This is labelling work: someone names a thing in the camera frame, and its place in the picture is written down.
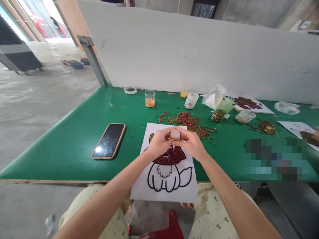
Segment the plastic cup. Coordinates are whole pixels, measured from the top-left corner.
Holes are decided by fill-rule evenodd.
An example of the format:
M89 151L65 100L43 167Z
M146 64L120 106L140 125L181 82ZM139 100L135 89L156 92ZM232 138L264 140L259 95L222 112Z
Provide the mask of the plastic cup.
M187 96L187 99L185 101L185 108L188 110L191 110L192 108L194 108L197 100L199 98L199 94L194 93L194 92L190 92Z
M155 106L155 91L152 91L152 90L145 91L145 105L147 107Z
M211 120L214 122L222 121L225 115L227 115L235 107L235 105L236 101L234 98L225 96L210 116Z
M249 110L242 110L236 115L235 120L238 123L246 124L249 123L253 118L256 117L256 114Z

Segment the doorway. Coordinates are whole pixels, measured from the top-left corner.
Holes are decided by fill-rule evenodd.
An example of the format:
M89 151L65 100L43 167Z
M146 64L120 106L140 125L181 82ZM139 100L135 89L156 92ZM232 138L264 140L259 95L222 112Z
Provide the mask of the doorway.
M18 0L47 43L74 44L52 0Z

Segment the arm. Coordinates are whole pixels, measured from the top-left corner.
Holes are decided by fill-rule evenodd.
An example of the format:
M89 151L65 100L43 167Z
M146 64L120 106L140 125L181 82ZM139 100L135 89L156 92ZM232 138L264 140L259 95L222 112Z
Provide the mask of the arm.
M146 166L165 153L175 140L165 140L173 129L156 131L147 150L98 191L54 239L98 238Z
M282 238L265 215L233 183L223 169L208 155L196 133L180 127L182 141L172 144L185 148L203 166L220 196L240 238Z

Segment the plastic bag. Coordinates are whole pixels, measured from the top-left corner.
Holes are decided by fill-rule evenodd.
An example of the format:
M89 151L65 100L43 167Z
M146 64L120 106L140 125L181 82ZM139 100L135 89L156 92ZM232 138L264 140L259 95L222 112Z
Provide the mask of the plastic bag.
M227 96L226 87L215 85L204 97L202 104L209 108L216 109L222 99Z
M275 109L278 110L279 112L283 112L285 114L289 115L296 115L300 112L299 109L300 105L292 104L292 103L287 103L284 101L279 101L275 104Z

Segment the yellow liquid bottle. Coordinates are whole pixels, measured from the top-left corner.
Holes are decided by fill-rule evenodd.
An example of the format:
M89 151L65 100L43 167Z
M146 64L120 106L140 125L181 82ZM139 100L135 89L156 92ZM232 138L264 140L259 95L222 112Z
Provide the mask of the yellow liquid bottle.
M180 96L183 97L183 98L186 98L188 96L188 93L190 92L191 87L192 87L191 83L185 83L183 85L183 88L182 88L182 91L180 93Z
M180 96L183 97L183 98L186 98L186 97L188 96L188 92L182 91L182 92L180 93Z

